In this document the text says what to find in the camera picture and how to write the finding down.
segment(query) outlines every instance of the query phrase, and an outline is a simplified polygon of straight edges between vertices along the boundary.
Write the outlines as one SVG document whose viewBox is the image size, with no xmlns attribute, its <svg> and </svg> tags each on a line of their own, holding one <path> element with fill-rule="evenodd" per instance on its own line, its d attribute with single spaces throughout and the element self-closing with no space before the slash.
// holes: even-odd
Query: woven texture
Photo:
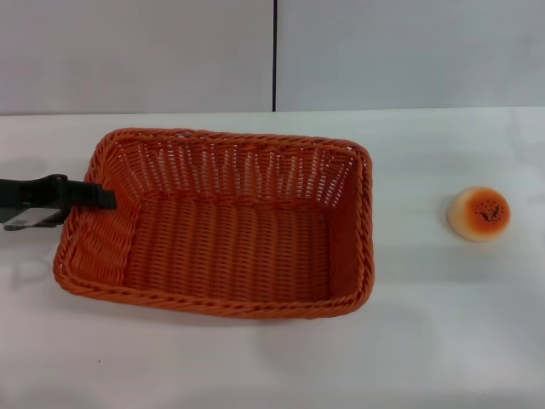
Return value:
<svg viewBox="0 0 545 409">
<path fill-rule="evenodd" d="M 350 141 L 202 130 L 107 135 L 54 260 L 71 293 L 245 318 L 347 314 L 374 281 L 371 161 Z"/>
</svg>

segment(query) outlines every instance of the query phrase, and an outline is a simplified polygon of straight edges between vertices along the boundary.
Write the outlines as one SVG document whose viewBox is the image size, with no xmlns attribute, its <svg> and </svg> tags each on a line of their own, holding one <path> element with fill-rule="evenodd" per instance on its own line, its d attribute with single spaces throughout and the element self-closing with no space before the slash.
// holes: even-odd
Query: orange toy food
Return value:
<svg viewBox="0 0 545 409">
<path fill-rule="evenodd" d="M 370 295 L 371 161 L 356 143 L 116 130 L 85 180 L 118 209 L 72 209 L 54 260 L 69 292 L 259 319 L 348 314 Z"/>
<path fill-rule="evenodd" d="M 489 187 L 469 187 L 450 203 L 447 218 L 458 234 L 471 241 L 491 241 L 511 218 L 507 200 Z"/>
</svg>

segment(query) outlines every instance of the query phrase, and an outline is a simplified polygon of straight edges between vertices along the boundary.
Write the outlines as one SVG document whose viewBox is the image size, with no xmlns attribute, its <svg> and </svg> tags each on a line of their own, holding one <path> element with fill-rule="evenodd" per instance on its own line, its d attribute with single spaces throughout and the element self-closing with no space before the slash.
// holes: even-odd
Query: basket rim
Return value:
<svg viewBox="0 0 545 409">
<path fill-rule="evenodd" d="M 97 145 L 95 153 L 89 164 L 85 181 L 95 181 L 100 175 L 100 168 L 103 165 L 104 157 L 107 157 L 120 142 L 141 142 L 150 141 L 173 141 L 181 137 L 186 141 L 198 141 L 199 143 L 214 143 L 238 145 L 248 144 L 252 147 L 255 144 L 272 147 L 287 147 L 301 149 L 312 147 L 316 149 L 326 149 L 338 154 L 347 155 L 357 160 L 357 169 L 361 171 L 358 178 L 357 211 L 355 217 L 357 249 L 359 249 L 358 261 L 358 280 L 357 289 L 343 297 L 336 297 L 327 300 L 315 302 L 246 302 L 195 297 L 191 295 L 179 295 L 157 290 L 136 290 L 125 286 L 106 285 L 97 281 L 80 279 L 70 275 L 70 266 L 63 265 L 66 262 L 66 252 L 70 246 L 73 234 L 81 227 L 81 215 L 85 210 L 72 211 L 63 227 L 60 245 L 54 259 L 54 276 L 61 287 L 69 292 L 76 293 L 85 297 L 110 299 L 109 301 L 118 301 L 126 297 L 123 302 L 135 303 L 137 305 L 147 305 L 149 307 L 162 308 L 164 304 L 180 304 L 183 308 L 176 308 L 170 305 L 169 309 L 180 309 L 192 311 L 190 306 L 198 307 L 198 311 L 204 314 L 231 315 L 247 318 L 275 318 L 274 312 L 282 311 L 282 317 L 292 318 L 317 318 L 322 316 L 335 316 L 348 314 L 358 309 L 367 301 L 370 296 L 375 274 L 373 262 L 373 244 L 372 244 L 372 220 L 371 220 L 371 189 L 372 189 L 372 162 L 369 153 L 359 144 L 339 139 L 330 139 L 323 137 L 300 136 L 300 135 L 275 135 L 275 134 L 237 134 L 229 132 L 214 132 L 207 130 L 192 130 L 186 128 L 164 129 L 164 128 L 123 128 L 114 130 L 107 134 Z M 362 180 L 365 179 L 366 186 L 362 186 Z M 224 308 L 233 310 L 232 314 L 223 314 Z M 313 314 L 311 311 L 320 309 L 322 314 Z M 324 314 L 324 308 L 335 310 L 335 314 Z"/>
</svg>

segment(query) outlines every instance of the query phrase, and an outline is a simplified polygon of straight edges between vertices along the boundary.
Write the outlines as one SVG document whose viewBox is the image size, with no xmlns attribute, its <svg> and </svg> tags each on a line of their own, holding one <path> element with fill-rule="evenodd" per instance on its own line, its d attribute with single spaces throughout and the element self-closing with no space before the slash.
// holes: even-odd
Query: basket bottom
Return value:
<svg viewBox="0 0 545 409">
<path fill-rule="evenodd" d="M 123 286 L 245 302 L 329 299 L 327 215 L 265 204 L 147 200 Z"/>
</svg>

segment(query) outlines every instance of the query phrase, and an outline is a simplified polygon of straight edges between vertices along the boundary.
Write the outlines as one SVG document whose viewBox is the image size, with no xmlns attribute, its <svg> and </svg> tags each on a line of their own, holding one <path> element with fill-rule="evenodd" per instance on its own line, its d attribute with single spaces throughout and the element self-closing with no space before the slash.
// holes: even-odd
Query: orange wicker basket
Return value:
<svg viewBox="0 0 545 409">
<path fill-rule="evenodd" d="M 85 181 L 54 276 L 84 297 L 244 318 L 348 314 L 373 286 L 371 161 L 350 141 L 125 129 Z"/>
</svg>

